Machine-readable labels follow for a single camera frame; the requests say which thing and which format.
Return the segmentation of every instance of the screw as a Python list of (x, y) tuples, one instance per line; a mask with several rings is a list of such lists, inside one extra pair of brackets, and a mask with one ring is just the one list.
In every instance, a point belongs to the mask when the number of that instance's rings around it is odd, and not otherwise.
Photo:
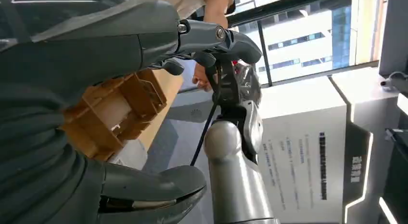
[(217, 39), (223, 40), (223, 39), (225, 38), (225, 31), (224, 31), (224, 29), (222, 29), (222, 28), (220, 28), (220, 27), (217, 27), (216, 36), (217, 36)]
[(177, 26), (177, 30), (179, 31), (180, 34), (187, 33), (187, 26), (184, 24), (179, 24)]

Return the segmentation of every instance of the floor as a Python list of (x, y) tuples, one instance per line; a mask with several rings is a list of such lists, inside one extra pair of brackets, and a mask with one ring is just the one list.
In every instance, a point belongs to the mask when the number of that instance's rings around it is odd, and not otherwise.
[[(195, 63), (192, 61), (180, 62), (185, 66), (185, 71), (183, 72), (184, 83), (181, 89), (190, 88), (194, 86), (191, 83), (191, 79)], [(179, 94), (172, 108), (206, 100), (211, 100), (210, 93), (206, 95), (203, 92), (193, 92), (189, 96), (187, 95), (187, 97), (186, 95)], [(184, 107), (183, 110), (174, 110), (172, 108), (149, 148), (148, 158), (143, 171), (152, 173), (161, 172), (175, 166), (189, 165), (191, 162), (204, 127), (204, 120), (207, 118), (211, 106), (205, 104), (200, 106), (200, 114), (197, 113), (197, 109), (190, 107)], [(207, 192), (197, 206), (181, 220), (180, 224), (213, 224), (210, 178), (204, 151), (200, 152), (195, 166), (203, 172), (207, 180)]]
[[(196, 150), (204, 123), (165, 119), (148, 151), (143, 171), (160, 172), (179, 165), (188, 165)], [(212, 224), (213, 211), (207, 158), (201, 151), (195, 164), (208, 181), (207, 193), (180, 224)]]

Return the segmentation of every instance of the robotic arm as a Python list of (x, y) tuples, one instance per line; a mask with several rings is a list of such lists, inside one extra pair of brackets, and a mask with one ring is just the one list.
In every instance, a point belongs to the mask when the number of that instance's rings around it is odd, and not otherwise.
[(254, 103), (237, 94), (230, 63), (259, 60), (248, 37), (179, 20), (170, 4), (157, 1), (124, 2), (17, 42), (0, 50), (1, 125), (7, 127), (0, 133), (1, 222), (178, 223), (206, 190), (198, 169), (151, 175), (95, 161), (74, 151), (57, 129), (61, 109), (89, 85), (146, 67), (179, 74), (182, 67), (169, 60), (178, 57), (196, 60), (209, 75), (216, 67), (220, 73), (212, 84), (222, 114), (205, 138), (215, 223), (275, 223), (256, 162), (262, 122)]

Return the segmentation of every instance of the silver robotic arm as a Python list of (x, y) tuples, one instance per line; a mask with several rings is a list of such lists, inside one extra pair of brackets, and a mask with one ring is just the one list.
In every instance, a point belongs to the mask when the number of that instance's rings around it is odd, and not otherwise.
[(239, 106), (246, 110), (243, 130), (234, 122), (220, 118), (205, 137), (214, 223), (278, 224), (257, 163), (242, 149), (248, 148), (256, 155), (261, 144), (262, 120), (252, 101), (244, 101)]

